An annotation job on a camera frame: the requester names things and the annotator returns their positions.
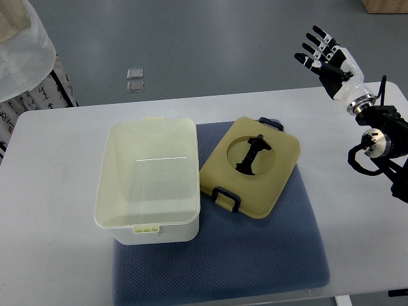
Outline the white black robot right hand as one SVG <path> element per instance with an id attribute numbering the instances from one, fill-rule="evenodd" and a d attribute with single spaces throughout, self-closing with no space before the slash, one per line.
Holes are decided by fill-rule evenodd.
<path id="1" fill-rule="evenodd" d="M 364 74 L 348 49 L 318 26 L 307 33 L 308 43 L 302 47 L 306 53 L 296 53 L 294 58 L 319 77 L 329 97 L 341 102 L 351 115 L 374 106 L 376 96 L 364 83 Z"/>

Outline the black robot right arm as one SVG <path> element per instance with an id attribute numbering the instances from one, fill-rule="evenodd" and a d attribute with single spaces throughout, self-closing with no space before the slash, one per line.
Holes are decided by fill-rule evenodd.
<path id="1" fill-rule="evenodd" d="M 348 152 L 347 162 L 357 172 L 367 176 L 385 174 L 392 182 L 392 196 L 407 202 L 407 163 L 402 166 L 395 158 L 407 156 L 407 121 L 392 105 L 385 105 L 386 76 L 382 77 L 379 93 L 365 95 L 352 101 L 347 111 L 356 116 L 360 126 L 369 126 L 357 146 Z M 363 153 L 377 166 L 368 170 L 357 162 L 356 154 Z"/>

